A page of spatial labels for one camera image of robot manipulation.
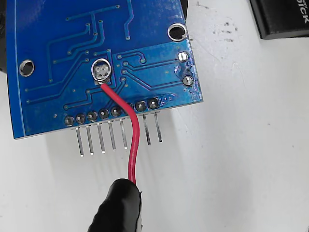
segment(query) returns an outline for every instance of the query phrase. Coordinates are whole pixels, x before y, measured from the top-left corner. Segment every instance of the white table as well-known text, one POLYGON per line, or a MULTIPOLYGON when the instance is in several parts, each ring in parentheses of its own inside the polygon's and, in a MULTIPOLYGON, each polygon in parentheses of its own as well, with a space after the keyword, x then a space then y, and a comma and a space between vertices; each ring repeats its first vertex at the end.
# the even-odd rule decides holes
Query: white table
MULTIPOLYGON (((309 39, 262 41, 246 0, 191 0, 188 28, 204 103, 148 117, 137 181, 143 231, 305 232, 309 225, 309 39)), ((112 152, 82 159, 74 131, 14 141, 0 77, 0 231, 85 232, 110 184, 112 152)), ((127 136, 130 124, 126 120, 127 136)))

